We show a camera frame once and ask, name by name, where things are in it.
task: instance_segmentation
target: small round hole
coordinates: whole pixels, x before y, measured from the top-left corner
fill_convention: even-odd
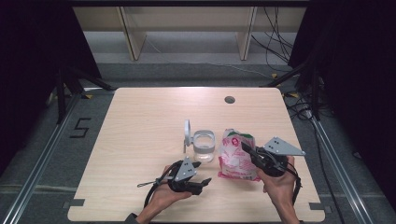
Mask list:
[[[233,98],[232,96],[226,96],[226,97],[224,98],[224,101],[225,101],[227,104],[233,104],[233,103],[235,103],[235,98]]]

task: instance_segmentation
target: tripod leg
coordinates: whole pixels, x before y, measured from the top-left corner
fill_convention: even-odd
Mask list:
[[[79,77],[82,77],[84,79],[87,79],[88,81],[90,81],[91,83],[95,84],[98,87],[102,87],[103,89],[107,90],[107,91],[115,91],[117,88],[111,87],[110,85],[106,84],[105,82],[91,77],[90,75],[82,72],[81,70],[77,69],[77,68],[73,68],[73,67],[68,67],[68,69],[73,73],[76,74]]]
[[[315,67],[314,72],[312,74],[312,113],[317,120],[320,120],[319,117],[319,86],[318,86],[318,69]]]
[[[58,121],[56,123],[61,123],[66,112],[66,102],[64,99],[64,70],[59,69],[59,73],[56,78],[56,91],[58,95]]]
[[[293,70],[289,71],[287,74],[280,77],[279,79],[276,79],[276,80],[272,81],[271,83],[269,83],[268,85],[261,86],[261,87],[275,87],[275,86],[279,85],[280,83],[288,80],[289,78],[294,77],[295,75],[301,73],[304,69],[305,69],[305,63],[302,63],[302,64],[298,65],[296,68],[294,68]]]

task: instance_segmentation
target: human hand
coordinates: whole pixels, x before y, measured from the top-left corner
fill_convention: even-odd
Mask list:
[[[288,163],[294,166],[294,157],[288,156]],[[296,177],[285,172],[280,177],[267,175],[262,169],[257,168],[257,175],[264,183],[262,191],[268,193],[276,211],[283,223],[300,223],[292,204],[294,182]]]
[[[174,192],[166,184],[164,180],[161,185],[155,189],[152,194],[151,200],[143,211],[137,216],[136,221],[140,224],[149,223],[155,216],[161,213],[162,210],[169,207],[172,203],[175,203],[182,199],[190,198],[191,192]]]

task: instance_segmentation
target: metal rail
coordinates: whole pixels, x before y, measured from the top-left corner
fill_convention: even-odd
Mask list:
[[[352,210],[355,213],[359,223],[374,223],[367,211],[364,201],[361,199],[356,187],[349,178],[344,165],[341,163],[320,121],[316,120],[315,117],[312,118],[312,121],[318,131],[318,136],[322,141],[324,151],[329,158],[330,165],[332,166],[332,169],[334,170],[334,173],[340,182],[341,188],[343,189],[346,198],[349,200]]]
[[[35,191],[35,186],[37,185],[40,177],[44,173],[44,170],[50,161],[53,151],[58,146],[59,140],[64,132],[64,128],[70,118],[70,115],[73,112],[75,105],[78,102],[80,95],[73,95],[67,108],[64,119],[61,123],[57,124],[54,131],[52,132],[51,137],[49,138],[48,143],[46,144],[43,152],[41,153],[35,167],[32,172],[29,174],[29,177],[23,184],[21,191],[16,197],[14,203],[10,206],[7,211],[6,217],[3,220],[3,224],[16,224],[21,218],[21,215],[29,203],[30,198],[32,197],[33,192]]]

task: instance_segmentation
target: pink bag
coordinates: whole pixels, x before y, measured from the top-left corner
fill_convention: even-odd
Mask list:
[[[251,162],[250,156],[242,149],[241,142],[255,148],[254,137],[248,133],[239,133],[234,129],[227,129],[222,137],[219,148],[219,177],[246,179],[259,181],[256,166]]]

